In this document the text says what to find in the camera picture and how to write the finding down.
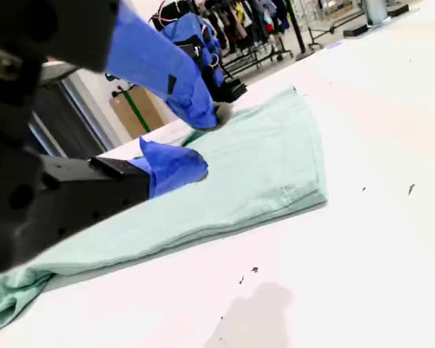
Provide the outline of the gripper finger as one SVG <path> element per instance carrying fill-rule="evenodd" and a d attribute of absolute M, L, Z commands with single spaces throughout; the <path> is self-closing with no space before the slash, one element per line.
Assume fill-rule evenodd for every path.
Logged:
<path fill-rule="evenodd" d="M 125 2 L 0 1 L 0 131 L 28 124 L 50 57 L 147 88 L 192 128 L 222 123 L 193 59 Z"/>
<path fill-rule="evenodd" d="M 132 206 L 206 178 L 193 149 L 138 140 L 133 159 L 43 157 L 36 197 L 36 235 L 58 242 Z"/>

